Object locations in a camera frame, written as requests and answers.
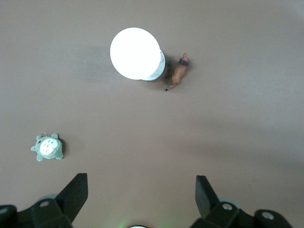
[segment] lamp base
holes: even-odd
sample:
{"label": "lamp base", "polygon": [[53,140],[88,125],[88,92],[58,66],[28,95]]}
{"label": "lamp base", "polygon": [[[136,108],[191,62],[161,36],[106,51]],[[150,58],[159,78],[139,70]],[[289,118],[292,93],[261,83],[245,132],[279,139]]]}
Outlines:
{"label": "lamp base", "polygon": [[142,80],[144,80],[144,81],[153,81],[153,80],[159,78],[162,75],[162,73],[163,73],[163,71],[165,69],[165,65],[166,65],[165,55],[161,51],[161,61],[160,61],[160,64],[158,65],[158,68],[156,69],[156,71],[151,76],[146,77],[146,78],[144,78]]}

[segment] toy dinosaur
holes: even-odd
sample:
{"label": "toy dinosaur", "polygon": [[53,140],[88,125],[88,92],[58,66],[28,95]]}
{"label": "toy dinosaur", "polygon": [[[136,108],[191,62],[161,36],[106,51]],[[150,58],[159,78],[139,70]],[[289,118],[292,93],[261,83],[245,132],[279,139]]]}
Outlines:
{"label": "toy dinosaur", "polygon": [[35,146],[32,146],[31,150],[37,152],[37,161],[42,161],[44,158],[47,159],[62,159],[62,143],[58,139],[58,134],[54,133],[48,136],[47,133],[43,132],[37,136],[37,142]]}
{"label": "toy dinosaur", "polygon": [[180,58],[177,67],[174,70],[174,74],[172,75],[173,84],[168,88],[166,88],[166,91],[168,91],[169,89],[173,89],[180,83],[180,79],[188,69],[188,66],[189,66],[189,58],[187,57],[187,54],[184,53],[182,55],[182,58]]}

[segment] screw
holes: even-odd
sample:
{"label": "screw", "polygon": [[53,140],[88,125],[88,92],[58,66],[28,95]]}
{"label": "screw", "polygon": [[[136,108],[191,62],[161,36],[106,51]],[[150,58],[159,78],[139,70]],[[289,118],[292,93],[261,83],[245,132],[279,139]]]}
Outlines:
{"label": "screw", "polygon": [[0,215],[5,214],[8,211],[7,208],[0,209]]}
{"label": "screw", "polygon": [[233,209],[232,206],[231,206],[230,204],[228,204],[228,203],[224,203],[224,204],[223,204],[223,208],[224,208],[225,210],[232,210],[232,209]]}
{"label": "screw", "polygon": [[266,218],[266,219],[270,219],[270,220],[274,220],[274,219],[275,219],[275,217],[274,217],[271,213],[266,212],[266,211],[263,212],[262,215],[263,215],[263,217]]}

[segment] lamp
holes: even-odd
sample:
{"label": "lamp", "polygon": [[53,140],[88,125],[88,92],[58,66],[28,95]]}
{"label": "lamp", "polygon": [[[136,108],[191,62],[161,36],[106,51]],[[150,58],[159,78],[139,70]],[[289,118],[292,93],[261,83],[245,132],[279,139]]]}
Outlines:
{"label": "lamp", "polygon": [[113,39],[111,61],[124,77],[152,81],[161,76],[165,57],[154,36],[141,28],[126,28]]}

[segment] plush toy belly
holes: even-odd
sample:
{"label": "plush toy belly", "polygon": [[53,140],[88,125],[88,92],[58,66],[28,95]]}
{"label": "plush toy belly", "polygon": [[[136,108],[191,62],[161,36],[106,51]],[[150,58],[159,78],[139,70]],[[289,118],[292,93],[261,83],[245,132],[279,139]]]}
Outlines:
{"label": "plush toy belly", "polygon": [[58,147],[56,139],[48,138],[44,140],[40,145],[40,152],[42,155],[50,155]]}

